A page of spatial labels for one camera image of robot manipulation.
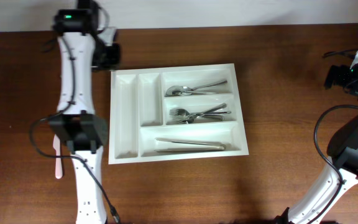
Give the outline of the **steel fork dark handle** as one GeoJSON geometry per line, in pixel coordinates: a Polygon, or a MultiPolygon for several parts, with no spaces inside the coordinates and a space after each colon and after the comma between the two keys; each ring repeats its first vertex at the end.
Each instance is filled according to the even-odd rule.
{"type": "Polygon", "coordinates": [[[179,117],[186,117],[189,115],[194,115],[194,114],[220,114],[220,115],[227,115],[227,114],[231,114],[230,111],[223,111],[223,112],[217,112],[217,113],[190,113],[185,109],[174,109],[174,110],[170,110],[169,115],[172,117],[174,116],[179,116],[179,117]]]}

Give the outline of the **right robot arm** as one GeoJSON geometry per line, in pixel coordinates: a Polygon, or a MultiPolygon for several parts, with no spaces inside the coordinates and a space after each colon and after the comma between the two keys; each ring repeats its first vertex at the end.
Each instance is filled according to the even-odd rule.
{"type": "MultiPolygon", "coordinates": [[[[358,48],[342,50],[338,55],[352,59],[350,66],[331,66],[324,87],[340,86],[358,99],[358,48]]],[[[338,129],[332,136],[327,152],[318,144],[318,129],[324,117],[338,109],[358,110],[357,105],[338,105],[326,110],[317,120],[313,141],[326,165],[306,195],[292,208],[273,219],[273,223],[322,223],[333,205],[358,184],[358,115],[338,129]]]]}

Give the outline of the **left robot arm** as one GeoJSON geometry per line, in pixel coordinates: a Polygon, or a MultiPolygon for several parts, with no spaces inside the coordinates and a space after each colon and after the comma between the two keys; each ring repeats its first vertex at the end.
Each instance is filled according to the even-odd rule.
{"type": "Polygon", "coordinates": [[[48,124],[67,147],[76,180],[77,223],[107,223],[108,197],[101,185],[103,146],[108,138],[105,119],[95,113],[92,73],[115,70],[121,50],[116,32],[99,28],[102,7],[96,1],[78,1],[74,9],[61,9],[54,17],[62,60],[62,85],[57,113],[48,124]]]}

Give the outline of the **pink plastic knife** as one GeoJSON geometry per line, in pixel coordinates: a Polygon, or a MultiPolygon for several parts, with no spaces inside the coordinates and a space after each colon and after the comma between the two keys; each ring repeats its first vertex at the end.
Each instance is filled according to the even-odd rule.
{"type": "MultiPolygon", "coordinates": [[[[61,143],[57,135],[53,138],[53,148],[55,149],[56,156],[61,156],[61,143]]],[[[63,163],[61,158],[55,159],[55,178],[61,179],[63,177],[63,163]]]]}

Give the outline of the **steel spoon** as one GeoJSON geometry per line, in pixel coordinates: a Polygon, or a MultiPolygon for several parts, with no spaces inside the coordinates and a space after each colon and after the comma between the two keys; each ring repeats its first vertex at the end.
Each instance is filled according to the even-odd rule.
{"type": "Polygon", "coordinates": [[[218,85],[222,85],[222,84],[226,84],[227,80],[220,80],[214,83],[210,83],[210,84],[205,84],[205,85],[201,85],[201,86],[196,86],[193,88],[190,88],[188,86],[181,86],[180,87],[180,91],[182,93],[199,93],[198,89],[202,89],[202,88],[207,88],[207,87],[212,87],[212,86],[218,86],[218,85]]]}
{"type": "Polygon", "coordinates": [[[167,89],[166,95],[167,96],[188,96],[188,95],[212,95],[216,94],[216,92],[210,92],[210,91],[197,91],[194,89],[191,89],[187,86],[171,86],[167,89]]]}

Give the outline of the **steel tongs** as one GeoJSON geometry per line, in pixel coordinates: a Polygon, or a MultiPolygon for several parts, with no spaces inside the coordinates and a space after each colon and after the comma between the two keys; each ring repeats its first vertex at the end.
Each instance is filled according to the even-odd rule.
{"type": "Polygon", "coordinates": [[[184,139],[169,139],[169,138],[156,138],[156,141],[159,142],[169,142],[172,144],[186,144],[192,145],[195,147],[192,148],[166,148],[166,149],[154,149],[155,152],[216,152],[216,151],[225,151],[226,145],[220,142],[206,142],[206,141],[194,141],[194,140],[184,140],[184,139]]]}

